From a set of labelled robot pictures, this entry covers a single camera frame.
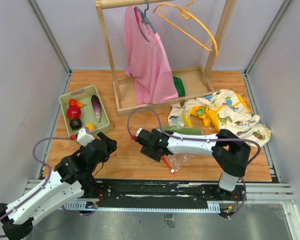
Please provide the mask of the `yellow plush fruit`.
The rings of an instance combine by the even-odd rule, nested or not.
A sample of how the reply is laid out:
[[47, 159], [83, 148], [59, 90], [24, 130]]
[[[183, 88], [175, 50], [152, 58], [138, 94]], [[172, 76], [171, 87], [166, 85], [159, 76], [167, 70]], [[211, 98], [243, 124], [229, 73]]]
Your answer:
[[87, 127], [90, 132], [96, 129], [96, 127], [92, 123], [87, 123], [85, 127]]

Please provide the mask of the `clear zip top bag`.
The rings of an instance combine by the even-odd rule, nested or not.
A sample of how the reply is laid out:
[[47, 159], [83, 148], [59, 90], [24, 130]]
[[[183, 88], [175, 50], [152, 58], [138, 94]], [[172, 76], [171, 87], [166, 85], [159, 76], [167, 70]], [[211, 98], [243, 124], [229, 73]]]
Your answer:
[[194, 154], [178, 153], [173, 155], [164, 155], [161, 159], [167, 165], [172, 174], [178, 172], [185, 164], [195, 157]]

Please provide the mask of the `green plush vegetable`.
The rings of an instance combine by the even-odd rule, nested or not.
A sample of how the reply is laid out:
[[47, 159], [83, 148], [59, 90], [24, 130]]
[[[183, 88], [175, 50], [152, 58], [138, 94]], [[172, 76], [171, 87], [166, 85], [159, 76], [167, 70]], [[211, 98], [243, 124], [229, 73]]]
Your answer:
[[204, 134], [204, 132], [201, 129], [180, 127], [180, 126], [177, 126], [177, 125], [163, 126], [162, 129], [165, 132], [174, 132], [174, 133], [183, 134], [183, 135], [201, 136], [201, 135]]

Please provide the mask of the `yellow plush banana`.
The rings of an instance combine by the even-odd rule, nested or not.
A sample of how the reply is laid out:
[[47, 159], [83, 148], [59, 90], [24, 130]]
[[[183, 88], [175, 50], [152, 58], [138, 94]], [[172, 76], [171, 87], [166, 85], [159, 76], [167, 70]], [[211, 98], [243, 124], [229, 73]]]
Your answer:
[[187, 111], [184, 111], [182, 113], [182, 118], [183, 118], [184, 124], [187, 128], [193, 128], [194, 127], [193, 123], [192, 123], [192, 120], [191, 120], [191, 117], [189, 116]]

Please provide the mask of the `red plush fruit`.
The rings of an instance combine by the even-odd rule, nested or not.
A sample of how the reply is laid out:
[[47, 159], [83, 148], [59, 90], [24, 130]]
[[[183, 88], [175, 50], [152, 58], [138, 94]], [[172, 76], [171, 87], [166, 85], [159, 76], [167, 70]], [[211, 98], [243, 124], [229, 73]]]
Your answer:
[[66, 116], [69, 120], [79, 119], [82, 115], [81, 109], [76, 106], [71, 106], [66, 112]]

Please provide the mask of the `purple plush eggplant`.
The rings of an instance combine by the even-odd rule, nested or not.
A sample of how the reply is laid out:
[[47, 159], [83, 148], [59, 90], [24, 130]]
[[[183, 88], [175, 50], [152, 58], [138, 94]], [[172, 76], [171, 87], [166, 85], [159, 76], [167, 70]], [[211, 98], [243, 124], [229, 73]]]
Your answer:
[[98, 122], [101, 121], [101, 103], [99, 98], [96, 95], [92, 95], [91, 96], [91, 104], [92, 104], [92, 108], [96, 117], [96, 120]]

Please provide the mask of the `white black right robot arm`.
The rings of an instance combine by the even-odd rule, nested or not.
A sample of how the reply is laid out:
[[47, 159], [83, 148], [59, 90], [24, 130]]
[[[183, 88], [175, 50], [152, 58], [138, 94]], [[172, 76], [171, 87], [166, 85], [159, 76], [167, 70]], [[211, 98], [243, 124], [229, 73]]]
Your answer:
[[227, 129], [211, 135], [184, 135], [139, 128], [135, 141], [142, 146], [140, 152], [143, 155], [157, 162], [163, 156], [181, 154], [213, 157], [222, 169], [216, 188], [217, 196], [222, 200], [234, 195], [238, 180], [245, 176], [251, 152], [247, 143]]

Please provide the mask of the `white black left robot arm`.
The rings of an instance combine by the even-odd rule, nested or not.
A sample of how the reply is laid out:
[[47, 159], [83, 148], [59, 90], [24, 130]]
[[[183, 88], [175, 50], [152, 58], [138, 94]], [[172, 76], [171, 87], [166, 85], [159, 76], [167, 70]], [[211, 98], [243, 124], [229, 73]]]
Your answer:
[[9, 204], [0, 203], [0, 238], [21, 240], [47, 215], [67, 202], [81, 197], [91, 198], [99, 192], [93, 173], [117, 150], [117, 141], [102, 132], [97, 138], [85, 133], [81, 147], [65, 156], [47, 177], [28, 193]]

